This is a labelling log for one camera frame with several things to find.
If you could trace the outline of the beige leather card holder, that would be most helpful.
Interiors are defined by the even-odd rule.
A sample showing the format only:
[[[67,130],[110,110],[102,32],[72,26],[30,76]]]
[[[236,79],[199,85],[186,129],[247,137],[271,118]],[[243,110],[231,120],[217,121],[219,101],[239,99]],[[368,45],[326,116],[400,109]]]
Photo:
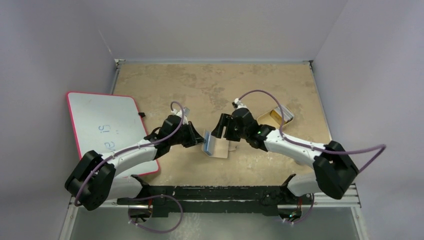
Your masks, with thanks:
[[[207,130],[203,131],[205,142],[202,144],[202,151],[211,158],[227,159],[229,153],[237,150],[238,145],[224,138],[216,138]]]

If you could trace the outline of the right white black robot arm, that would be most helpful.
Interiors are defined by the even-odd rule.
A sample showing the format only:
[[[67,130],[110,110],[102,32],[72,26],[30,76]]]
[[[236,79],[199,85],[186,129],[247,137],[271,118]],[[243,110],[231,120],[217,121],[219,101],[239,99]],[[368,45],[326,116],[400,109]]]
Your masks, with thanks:
[[[233,142],[245,140],[254,149],[281,154],[310,167],[312,172],[291,175],[283,183],[280,196],[288,204],[314,193],[340,200],[359,174],[340,143],[332,140],[322,144],[281,135],[274,126],[259,124],[245,107],[221,114],[211,136]]]

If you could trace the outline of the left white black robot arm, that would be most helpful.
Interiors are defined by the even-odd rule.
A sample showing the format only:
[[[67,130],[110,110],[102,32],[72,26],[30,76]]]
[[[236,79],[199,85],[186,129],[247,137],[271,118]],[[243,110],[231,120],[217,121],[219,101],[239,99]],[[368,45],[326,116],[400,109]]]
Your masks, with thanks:
[[[172,146],[185,148],[205,143],[193,123],[184,115],[171,114],[139,142],[108,153],[86,152],[65,181],[65,189],[74,197],[74,205],[92,211],[106,200],[130,198],[138,205],[149,199],[147,188],[137,185],[130,193],[116,191],[117,176],[141,163],[156,160],[167,154]]]

